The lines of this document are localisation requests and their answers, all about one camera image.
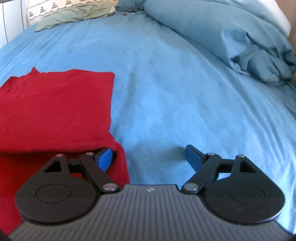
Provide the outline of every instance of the pillow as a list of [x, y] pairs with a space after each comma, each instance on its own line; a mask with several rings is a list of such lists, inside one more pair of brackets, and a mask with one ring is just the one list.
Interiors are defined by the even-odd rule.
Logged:
[[280, 85], [296, 70], [286, 36], [245, 9], [216, 1], [147, 0], [145, 11], [238, 73]]
[[79, 22], [91, 18], [107, 17], [113, 7], [111, 2], [92, 2], [78, 6], [59, 9], [44, 16], [38, 23], [35, 31], [52, 28], [60, 24]]
[[118, 3], [118, 0], [29, 0], [28, 1], [28, 16], [30, 26], [38, 23], [41, 18], [49, 13], [55, 12], [59, 9], [72, 7], [76, 5], [83, 5], [91, 2], [111, 2], [115, 7]]
[[116, 10], [120, 12], [137, 12], [144, 10], [146, 0], [119, 0]]

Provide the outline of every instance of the metal pin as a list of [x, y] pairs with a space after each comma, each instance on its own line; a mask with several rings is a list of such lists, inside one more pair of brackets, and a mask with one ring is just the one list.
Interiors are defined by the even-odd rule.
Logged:
[[117, 189], [117, 185], [115, 183], [106, 183], [103, 185], [103, 189], [106, 191], [115, 191]]
[[198, 185], [195, 184], [195, 183], [186, 183], [184, 185], [184, 189], [187, 191], [187, 192], [195, 192], [198, 190]]

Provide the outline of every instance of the white pillow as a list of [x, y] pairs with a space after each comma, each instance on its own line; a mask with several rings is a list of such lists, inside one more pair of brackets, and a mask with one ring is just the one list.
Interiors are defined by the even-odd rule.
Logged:
[[[113, 5], [116, 6], [119, 0], [28, 0], [29, 24], [31, 26], [38, 23], [43, 16], [58, 9], [95, 1], [111, 1]], [[110, 14], [113, 14], [114, 12], [115, 8], [112, 7], [110, 10]]]
[[274, 25], [286, 37], [289, 36], [291, 25], [275, 0], [206, 0], [215, 1], [242, 8], [266, 22]]

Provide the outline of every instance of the patterned pillow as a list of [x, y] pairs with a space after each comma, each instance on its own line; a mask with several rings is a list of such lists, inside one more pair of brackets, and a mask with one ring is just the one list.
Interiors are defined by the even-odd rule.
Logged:
[[64, 7], [71, 7], [73, 5], [81, 5], [89, 2], [104, 2], [104, 1], [111, 1], [113, 5], [116, 6], [119, 0], [29, 0], [28, 1], [29, 23], [30, 23], [30, 26], [33, 24], [36, 24], [41, 20], [43, 16]]

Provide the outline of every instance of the ribbed gray surface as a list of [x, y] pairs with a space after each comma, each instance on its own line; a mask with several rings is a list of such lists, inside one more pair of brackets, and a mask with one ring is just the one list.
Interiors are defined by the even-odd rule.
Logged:
[[13, 241], [288, 241], [291, 235], [276, 222], [256, 227], [227, 223], [211, 214], [198, 196], [183, 195], [174, 185], [126, 185], [117, 194], [104, 195], [79, 220], [52, 227], [26, 222], [9, 237]]

